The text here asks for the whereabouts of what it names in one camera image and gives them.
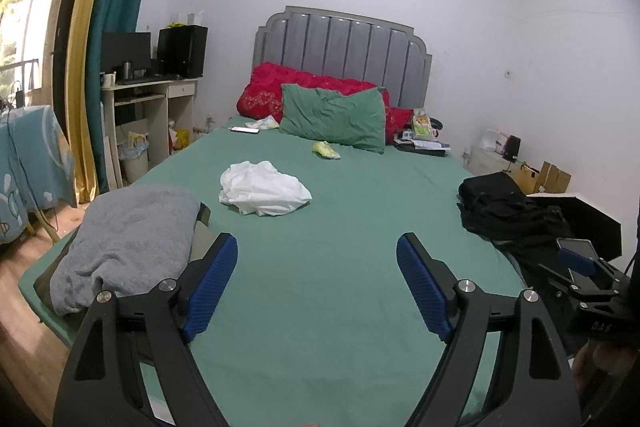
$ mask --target gray upholstered headboard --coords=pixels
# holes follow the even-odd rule
[[[255,36],[254,68],[273,62],[367,80],[388,90],[395,107],[424,105],[431,58],[413,28],[315,8],[287,6]]]

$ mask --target desk drawer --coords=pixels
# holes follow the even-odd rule
[[[195,84],[172,84],[169,86],[167,98],[178,96],[193,96],[196,93]]]

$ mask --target green pillow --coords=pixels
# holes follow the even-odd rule
[[[385,103],[377,89],[338,91],[282,85],[280,130],[309,140],[385,152]]]

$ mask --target red pillow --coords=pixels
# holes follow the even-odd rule
[[[298,84],[302,87],[314,89],[328,89],[338,91],[348,96],[367,89],[377,89],[376,84],[351,78],[338,79],[332,76],[317,76],[306,71],[293,70],[286,66],[279,66],[265,62],[254,69],[249,85],[244,88],[236,108],[238,113],[247,118],[261,120],[272,115],[279,123],[282,120],[282,84]],[[411,120],[411,109],[396,109],[390,107],[389,93],[382,92],[385,103],[386,125],[385,137],[387,143],[392,143],[394,135]]]
[[[414,115],[413,109],[398,109],[397,107],[389,107],[386,110],[385,137],[386,143],[394,142],[396,134],[402,131],[409,123]]]

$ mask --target green bed sheet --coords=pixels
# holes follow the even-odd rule
[[[516,296],[522,282],[490,243],[462,228],[456,194],[468,173],[455,158],[338,145],[342,159],[325,160],[312,145],[277,130],[222,128],[139,181],[190,188],[210,207],[210,227],[238,239],[236,270],[191,349],[231,425],[402,427],[444,344],[424,326],[402,278],[398,238],[415,232],[432,257],[485,291]],[[221,204],[220,175],[246,160],[269,160],[298,177],[313,201],[279,217],[241,216]],[[61,249],[55,245],[31,267],[20,289],[70,344],[72,332],[33,290]],[[496,334],[487,337],[466,413],[482,405],[497,342]],[[145,381],[161,396],[148,368]]]

